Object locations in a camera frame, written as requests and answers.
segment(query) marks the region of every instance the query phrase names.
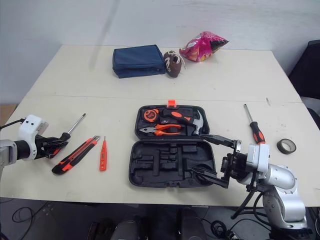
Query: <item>black electrical tape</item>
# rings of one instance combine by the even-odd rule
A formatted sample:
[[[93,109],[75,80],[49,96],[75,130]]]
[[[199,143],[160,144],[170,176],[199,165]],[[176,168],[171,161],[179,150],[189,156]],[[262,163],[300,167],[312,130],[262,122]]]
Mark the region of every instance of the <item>black electrical tape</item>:
[[[287,138],[278,141],[276,146],[283,154],[292,154],[295,150],[297,150],[295,143]]]

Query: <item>brown plush football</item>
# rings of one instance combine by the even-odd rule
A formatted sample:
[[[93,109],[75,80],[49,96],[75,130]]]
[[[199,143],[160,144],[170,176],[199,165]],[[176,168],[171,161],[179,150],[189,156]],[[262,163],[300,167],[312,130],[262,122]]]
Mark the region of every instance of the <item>brown plush football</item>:
[[[169,74],[170,77],[176,78],[181,70],[182,65],[182,57],[177,54],[175,51],[167,51],[164,55],[164,63],[166,72]]]

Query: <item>orange tape measure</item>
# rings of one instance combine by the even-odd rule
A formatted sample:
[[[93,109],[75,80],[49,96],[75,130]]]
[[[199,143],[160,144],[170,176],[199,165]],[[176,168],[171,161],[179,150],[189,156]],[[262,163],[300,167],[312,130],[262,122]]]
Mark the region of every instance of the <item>orange tape measure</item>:
[[[159,110],[154,108],[144,112],[143,119],[149,123],[153,123],[159,116]]]

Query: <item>black chair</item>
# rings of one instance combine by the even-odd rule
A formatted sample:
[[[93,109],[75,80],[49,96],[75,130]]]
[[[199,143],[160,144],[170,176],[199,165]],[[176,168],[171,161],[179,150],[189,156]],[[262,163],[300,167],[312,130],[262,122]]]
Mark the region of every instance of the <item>black chair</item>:
[[[308,42],[289,79],[301,97],[320,100],[320,40]],[[307,109],[320,130],[320,116],[313,109]]]

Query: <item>white wall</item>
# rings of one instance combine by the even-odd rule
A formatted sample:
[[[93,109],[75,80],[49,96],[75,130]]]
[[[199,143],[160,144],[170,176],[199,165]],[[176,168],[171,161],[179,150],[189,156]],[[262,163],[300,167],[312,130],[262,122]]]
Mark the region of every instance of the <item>white wall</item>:
[[[0,101],[19,102],[60,44],[182,47],[201,31],[272,50],[289,73],[320,39],[320,1],[0,0]]]

